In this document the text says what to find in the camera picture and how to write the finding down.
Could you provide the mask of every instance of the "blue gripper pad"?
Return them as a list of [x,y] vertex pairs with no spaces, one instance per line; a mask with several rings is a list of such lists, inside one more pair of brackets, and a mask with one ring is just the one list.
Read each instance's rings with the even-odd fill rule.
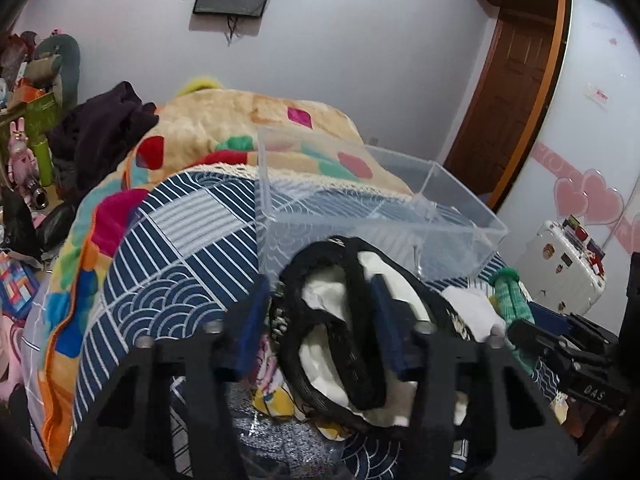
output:
[[382,274],[373,276],[369,286],[375,306],[373,323],[385,365],[401,381],[418,380],[424,369],[423,352],[413,341],[417,319],[411,305],[391,297]]
[[218,369],[239,381],[255,366],[264,318],[271,297],[269,280],[259,274],[244,300],[231,305],[224,319],[224,351]]

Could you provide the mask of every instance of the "wall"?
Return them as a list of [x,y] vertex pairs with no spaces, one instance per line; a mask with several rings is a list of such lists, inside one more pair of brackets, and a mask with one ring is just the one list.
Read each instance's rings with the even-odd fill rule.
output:
[[227,46],[194,0],[30,0],[15,30],[75,36],[79,97],[132,82],[162,103],[190,78],[326,102],[380,146],[435,158],[460,105],[488,11],[481,0],[270,0]]
[[580,219],[606,252],[606,288],[586,317],[614,332],[625,312],[630,254],[640,251],[639,94],[640,53],[615,10],[605,0],[572,0],[553,98],[498,212],[511,230],[500,246],[511,265],[543,221]]

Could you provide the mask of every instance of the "metal screw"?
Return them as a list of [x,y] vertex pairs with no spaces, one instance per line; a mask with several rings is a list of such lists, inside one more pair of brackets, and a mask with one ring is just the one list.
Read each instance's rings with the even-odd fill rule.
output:
[[431,321],[417,321],[414,325],[414,330],[418,334],[433,334],[438,328]]
[[136,348],[151,348],[154,345],[154,339],[149,335],[141,335],[136,338]]
[[490,335],[486,339],[486,342],[489,343],[489,346],[494,350],[497,350],[498,348],[502,348],[504,346],[504,338],[499,335]]
[[204,331],[207,334],[219,334],[222,332],[222,328],[223,328],[223,324],[222,324],[222,321],[220,320],[207,321],[204,324]]

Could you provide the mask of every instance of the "clear plastic box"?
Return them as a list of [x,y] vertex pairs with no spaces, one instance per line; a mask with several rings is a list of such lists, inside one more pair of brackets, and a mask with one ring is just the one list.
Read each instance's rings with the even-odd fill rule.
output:
[[363,238],[423,281],[474,276],[508,232],[437,162],[327,134],[260,129],[258,173],[258,261],[272,283],[332,235]]

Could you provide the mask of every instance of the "colorful blanket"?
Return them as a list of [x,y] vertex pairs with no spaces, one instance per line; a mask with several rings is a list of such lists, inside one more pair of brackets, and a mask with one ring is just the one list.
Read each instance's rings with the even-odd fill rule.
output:
[[[258,272],[256,174],[248,166],[219,164],[181,171],[156,186],[133,213],[92,308],[76,381],[74,427],[139,336],[188,337],[206,322],[223,319],[225,310],[247,294]],[[350,182],[344,186],[357,200],[355,196],[345,198],[335,186],[318,186],[303,196],[297,192],[295,198],[282,192],[279,200],[309,210],[330,210],[343,218],[373,214],[398,220],[413,214],[403,199],[391,200],[387,194],[368,190],[356,192]],[[494,258],[481,277],[486,279],[503,265],[499,257]],[[428,285],[441,291],[448,285],[467,286],[468,280]],[[254,460],[260,456],[265,474],[284,466],[291,471],[304,467],[309,476],[320,476],[328,465],[327,438],[347,439],[343,462],[357,480],[390,479],[397,472],[398,442],[350,436],[335,424],[314,419],[321,436],[311,424],[290,420],[291,415],[305,420],[306,408],[293,402],[266,337],[248,382],[251,395],[247,388],[234,387],[228,400],[242,455]],[[184,386],[184,378],[173,381],[170,413],[175,464],[178,472],[188,474]],[[458,442],[452,470],[463,469],[465,459],[466,444]]]
[[[247,163],[255,163],[255,139],[262,126],[290,132],[319,130],[362,145],[353,122],[327,105],[251,92],[203,90],[169,102],[160,112],[158,126],[82,201],[51,277],[45,300],[46,350],[38,366],[45,409],[42,437],[55,467],[68,444],[74,385],[87,323],[130,215],[148,190],[219,147],[238,148],[235,143],[241,141],[237,139],[250,141],[244,150],[232,151],[247,153]],[[340,155],[333,147],[324,150],[322,142],[308,148],[306,153],[296,150],[283,155],[283,169],[328,176],[338,176],[332,172],[340,171],[340,176],[348,180],[406,190],[373,160],[354,158],[349,153]]]

